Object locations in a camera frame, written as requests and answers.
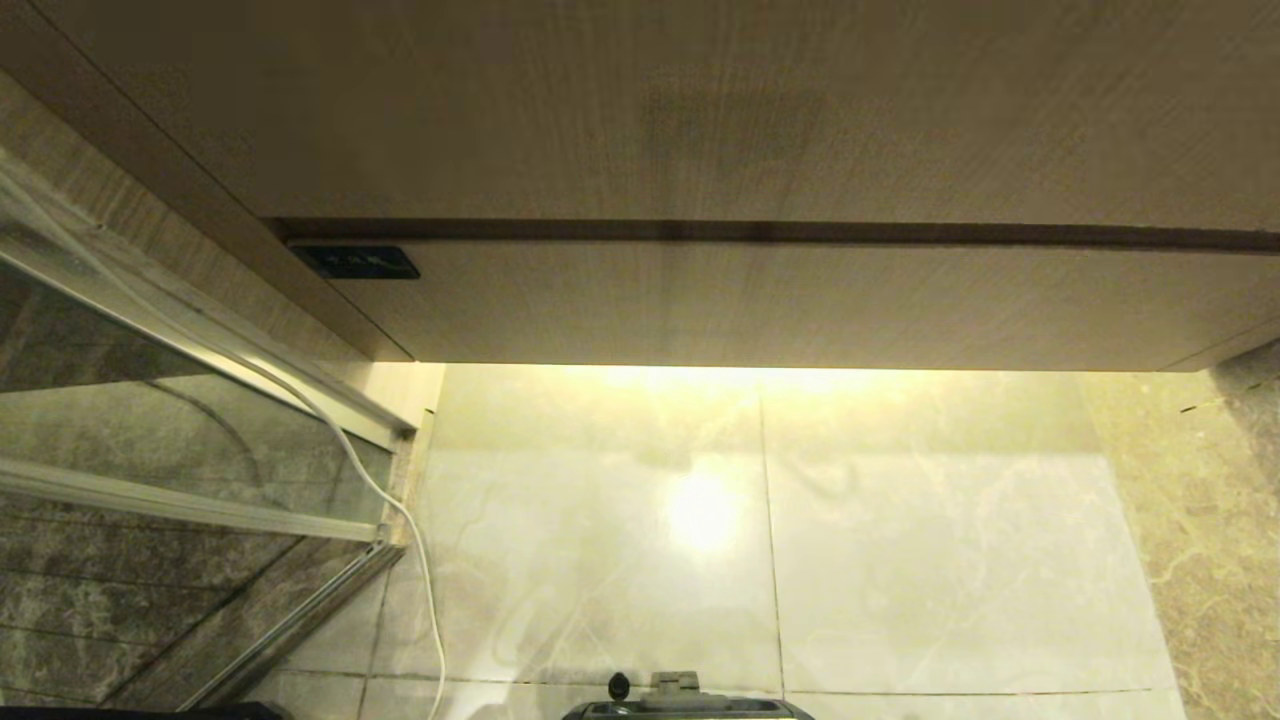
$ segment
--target marble tile floor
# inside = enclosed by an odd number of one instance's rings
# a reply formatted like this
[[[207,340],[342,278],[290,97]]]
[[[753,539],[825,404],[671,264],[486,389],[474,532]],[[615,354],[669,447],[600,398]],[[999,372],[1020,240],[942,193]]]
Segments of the marble tile floor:
[[[451,365],[416,509],[442,720],[695,669],[823,720],[1184,717],[1075,378]],[[402,560],[250,697],[425,717]]]

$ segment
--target white cable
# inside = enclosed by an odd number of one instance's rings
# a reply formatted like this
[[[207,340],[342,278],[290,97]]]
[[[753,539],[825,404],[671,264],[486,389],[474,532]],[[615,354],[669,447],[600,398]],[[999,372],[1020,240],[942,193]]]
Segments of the white cable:
[[[0,178],[3,178],[5,190],[8,190],[12,195],[18,197],[19,200],[23,200],[27,208],[33,209],[36,213],[42,215],[42,219],[47,224],[47,229],[52,236],[55,243],[58,243],[61,249],[67,250],[79,260],[84,261],[96,273],[99,273],[108,282],[115,286],[116,290],[123,292],[129,300],[137,302],[147,311],[150,311],[155,316],[155,319],[159,320],[161,324],[164,324],[168,329],[182,336],[184,340],[193,342],[195,345],[204,346],[207,350],[214,351],[215,354],[225,357],[227,360],[230,360],[232,363],[236,363],[237,365],[244,368],[246,370],[250,370],[251,373],[256,373],[257,375],[265,378],[270,383],[278,386],[284,392],[296,397],[298,402],[301,402],[308,410],[311,410],[311,413],[314,413],[316,418],[320,418],[326,425],[329,425],[329,429],[333,430],[334,437],[338,438],[338,445],[340,445],[343,451],[346,451],[347,459],[351,461],[351,465],[356,469],[356,474],[360,475],[360,479],[364,480],[365,484],[369,486],[369,488],[372,489],[375,493],[378,493],[378,496],[381,497],[388,505],[394,507],[397,512],[404,516],[404,520],[408,523],[410,530],[412,530],[413,533],[413,544],[415,548],[417,550],[417,559],[422,570],[422,584],[426,588],[426,605],[431,616],[431,637],[435,638],[435,653],[440,661],[440,676],[436,684],[435,700],[431,702],[431,712],[426,716],[426,720],[435,720],[435,715],[440,710],[440,700],[444,697],[444,678],[445,678],[444,643],[440,639],[440,623],[435,614],[435,592],[431,588],[431,570],[426,557],[426,543],[422,542],[422,533],[417,527],[417,521],[413,519],[413,514],[410,512],[403,503],[401,503],[398,500],[388,495],[387,491],[378,487],[378,483],[369,474],[369,470],[365,469],[365,464],[361,462],[360,456],[356,455],[356,448],[355,446],[351,445],[351,439],[347,437],[347,433],[342,429],[340,425],[338,425],[337,421],[334,421],[334,419],[328,413],[324,411],[324,409],[320,407],[320,405],[317,405],[314,400],[307,397],[305,392],[294,387],[293,383],[276,375],[271,370],[268,370],[266,368],[262,368],[255,363],[244,360],[236,351],[227,348],[221,343],[209,338],[197,337],[195,333],[187,331],[187,328],[170,320],[169,316],[165,315],[159,307],[156,307],[150,300],[138,295],[132,287],[129,287],[128,283],[120,279],[120,277],[115,274],[114,270],[111,270],[105,263],[99,260],[97,256],[92,254],[92,251],[90,251],[87,247],[84,247],[83,243],[81,243],[74,236],[72,236],[70,232],[64,229],[61,224],[58,220],[55,220],[52,215],[50,215],[44,209],[44,206],[24,187],[18,184],[13,178],[10,178],[4,172],[0,172]]]

